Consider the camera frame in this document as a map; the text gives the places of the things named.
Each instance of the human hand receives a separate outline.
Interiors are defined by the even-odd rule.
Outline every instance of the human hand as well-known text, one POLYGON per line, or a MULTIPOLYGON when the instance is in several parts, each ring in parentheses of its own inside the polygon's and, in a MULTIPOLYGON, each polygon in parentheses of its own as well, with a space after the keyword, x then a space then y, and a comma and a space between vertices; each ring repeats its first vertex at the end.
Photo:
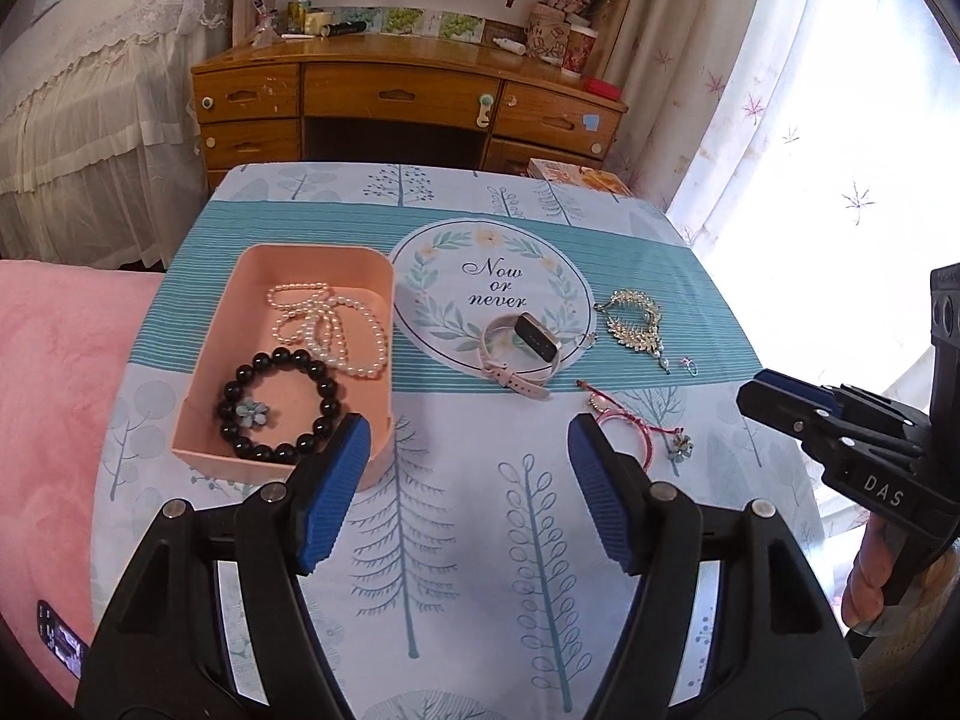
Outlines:
MULTIPOLYGON (((884 540, 885 528, 883 519, 870 515, 840 605, 840 616, 850 628, 874 621, 883 611, 882 587, 894 570, 894 556, 884 540)), ((955 553, 950 550, 923 573, 923 593, 918 607, 927 605, 940 594, 952 576, 955 564, 955 553)))

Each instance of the pearl necklace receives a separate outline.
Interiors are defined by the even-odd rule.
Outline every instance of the pearl necklace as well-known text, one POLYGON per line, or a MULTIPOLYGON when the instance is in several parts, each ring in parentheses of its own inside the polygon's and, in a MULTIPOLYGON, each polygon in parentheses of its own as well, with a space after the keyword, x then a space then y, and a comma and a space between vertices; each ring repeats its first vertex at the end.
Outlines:
POLYGON ((380 322, 370 309, 360 300, 340 298, 333 295, 328 284, 278 284, 267 291, 267 304, 280 311, 280 319, 274 325, 274 338, 284 346, 303 343, 307 350, 318 360, 330 367, 342 371, 347 376, 358 379, 376 379, 387 367, 387 341, 380 322), (302 290, 309 292, 309 298, 299 303, 278 303, 277 293, 302 290), (337 316, 336 307, 352 308, 366 319, 373 330, 376 341, 376 364, 371 367, 351 365, 347 355, 347 340, 344 337, 343 324, 337 316), (281 336, 280 330, 294 319, 303 319, 301 326, 292 336, 281 336))

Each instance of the metal bolt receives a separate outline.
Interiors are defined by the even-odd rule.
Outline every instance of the metal bolt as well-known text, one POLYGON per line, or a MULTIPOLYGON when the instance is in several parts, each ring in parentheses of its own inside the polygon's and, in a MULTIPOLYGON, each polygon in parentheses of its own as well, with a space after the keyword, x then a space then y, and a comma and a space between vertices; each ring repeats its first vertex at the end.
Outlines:
POLYGON ((763 500, 763 498, 757 498, 757 500, 750 504, 750 508, 757 517, 763 517, 764 519, 770 519, 770 517, 776 514, 776 506, 770 503, 770 501, 763 500))
POLYGON ((163 504, 161 511, 167 519, 175 519, 186 511, 186 502, 179 498, 174 498, 172 501, 167 501, 163 504))
POLYGON ((287 485, 282 482, 271 482, 260 488, 260 497, 267 503, 278 503, 287 497, 287 485))
POLYGON ((650 485, 650 494, 658 501, 672 501, 677 497, 677 488, 668 482, 654 482, 650 485))

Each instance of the pink bedspread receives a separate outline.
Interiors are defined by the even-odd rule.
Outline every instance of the pink bedspread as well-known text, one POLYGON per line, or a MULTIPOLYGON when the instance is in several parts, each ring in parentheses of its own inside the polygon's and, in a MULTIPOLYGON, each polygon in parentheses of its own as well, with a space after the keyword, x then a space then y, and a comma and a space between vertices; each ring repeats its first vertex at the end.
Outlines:
POLYGON ((86 642, 93 487, 133 340, 159 274, 0 261, 0 615, 73 703, 37 635, 37 600, 86 642))

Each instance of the black bead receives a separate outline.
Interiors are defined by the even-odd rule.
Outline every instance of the black bead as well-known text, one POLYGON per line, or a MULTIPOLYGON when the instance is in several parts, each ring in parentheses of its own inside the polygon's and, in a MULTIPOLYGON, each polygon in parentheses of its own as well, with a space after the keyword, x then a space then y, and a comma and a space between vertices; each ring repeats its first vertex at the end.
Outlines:
POLYGON ((253 447, 253 456, 251 459, 264 461, 264 463, 272 463, 274 461, 274 450, 270 449, 265 443, 261 443, 261 445, 253 447))
POLYGON ((292 355, 290 355, 290 359, 293 360, 294 365, 299 367, 300 370, 305 370, 306 367, 313 362, 313 358, 310 357, 310 352, 308 352, 306 349, 298 349, 292 355))
POLYGON ((225 442, 233 443, 240 437, 240 426, 236 422, 224 422, 220 426, 220 435, 225 442))
POLYGON ((320 381, 326 377, 326 365, 324 365, 320 360, 314 360, 310 362, 305 369, 306 375, 313 379, 315 382, 320 381))
POLYGON ((234 410, 236 407, 234 404, 230 403, 229 400, 221 400, 217 404, 217 416, 221 419, 236 419, 237 412, 234 410))
POLYGON ((313 435, 320 440, 329 439, 333 435, 333 420, 329 416, 318 416, 313 420, 313 435))
POLYGON ((224 384, 224 400, 230 403, 236 403, 243 397, 243 385, 235 379, 224 384))
POLYGON ((253 456, 253 442, 246 436, 237 437, 233 442, 233 454, 242 460, 253 456))
POLYGON ((252 365, 240 365, 237 368, 236 376, 240 384, 250 384, 253 377, 256 376, 256 371, 253 370, 252 365))
POLYGON ((320 379, 320 381, 317 382, 317 391, 323 397, 336 397, 337 383, 329 376, 325 379, 320 379))
POLYGON ((301 453, 301 455, 311 454, 316 447, 317 440, 309 433, 304 433, 304 435, 296 439, 296 451, 301 453))
POLYGON ((255 370, 257 373, 263 373, 266 370, 270 370, 270 366, 274 364, 274 362, 270 359, 270 355, 266 352, 257 352, 253 355, 253 360, 251 362, 253 363, 253 370, 255 370))
POLYGON ((274 460, 289 466, 296 460, 296 450, 289 443, 282 443, 274 450, 274 460))
POLYGON ((340 413, 340 401, 334 397, 325 397, 320 402, 320 413, 323 416, 329 416, 331 419, 340 413))
POLYGON ((274 361, 274 365, 286 365, 290 362, 290 349, 286 346, 277 346, 270 355, 270 359, 274 361))

